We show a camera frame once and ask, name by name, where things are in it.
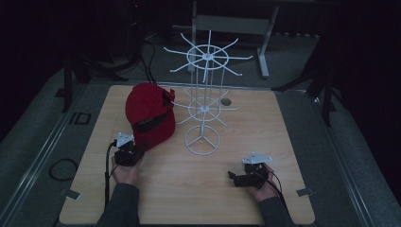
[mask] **dark sleeve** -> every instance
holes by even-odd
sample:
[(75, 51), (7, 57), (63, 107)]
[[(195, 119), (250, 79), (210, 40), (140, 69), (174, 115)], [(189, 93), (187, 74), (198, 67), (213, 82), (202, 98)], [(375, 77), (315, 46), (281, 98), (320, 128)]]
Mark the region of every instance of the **dark sleeve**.
[(139, 189), (127, 183), (115, 186), (106, 210), (97, 222), (97, 227), (139, 226), (138, 217)]
[(296, 226), (292, 222), (291, 216), (280, 198), (273, 197), (259, 202), (265, 226), (269, 227), (292, 227)]

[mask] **person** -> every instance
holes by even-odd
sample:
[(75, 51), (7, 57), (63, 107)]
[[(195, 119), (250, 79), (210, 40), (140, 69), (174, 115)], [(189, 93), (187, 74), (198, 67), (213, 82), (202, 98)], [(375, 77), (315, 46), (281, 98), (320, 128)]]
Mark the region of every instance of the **person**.
[[(139, 202), (139, 168), (142, 159), (135, 166), (119, 166), (114, 169), (113, 177), (116, 186), (104, 213), (97, 222), (97, 227), (133, 227), (140, 226), (138, 217)], [(272, 174), (269, 174), (269, 181), (272, 181)], [(286, 207), (278, 197), (277, 191), (268, 183), (262, 188), (247, 187), (250, 195), (257, 201), (265, 221), (269, 227), (292, 227), (296, 226)]]

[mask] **table top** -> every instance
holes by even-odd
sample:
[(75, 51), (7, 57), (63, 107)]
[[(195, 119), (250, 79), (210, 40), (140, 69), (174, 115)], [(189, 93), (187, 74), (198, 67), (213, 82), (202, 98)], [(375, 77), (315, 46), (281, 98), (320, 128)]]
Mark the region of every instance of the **table top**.
[[(60, 214), (62, 223), (93, 224), (103, 213), (107, 147), (119, 132), (132, 134), (124, 112), (131, 88), (111, 87), (71, 186), (80, 197), (77, 201), (65, 201)], [(176, 92), (176, 103), (190, 103), (187, 88), (172, 89)], [(272, 157), (269, 166), (280, 179), (294, 222), (312, 223), (315, 216), (309, 197), (299, 197), (296, 193), (305, 184), (275, 94), (246, 89), (223, 91), (227, 91), (224, 97), (232, 104), (222, 108), (238, 109), (222, 111), (220, 121), (207, 122), (220, 137), (215, 152), (202, 156), (185, 146), (186, 132), (201, 124), (193, 118), (177, 124), (168, 140), (146, 152), (139, 185), (141, 223), (262, 224), (256, 202), (245, 188), (234, 187), (227, 173), (243, 175), (242, 159), (252, 152)], [(213, 96), (218, 96), (218, 91), (213, 91)], [(188, 109), (177, 105), (174, 114), (178, 123), (189, 116)], [(111, 178), (111, 195), (114, 186)]]

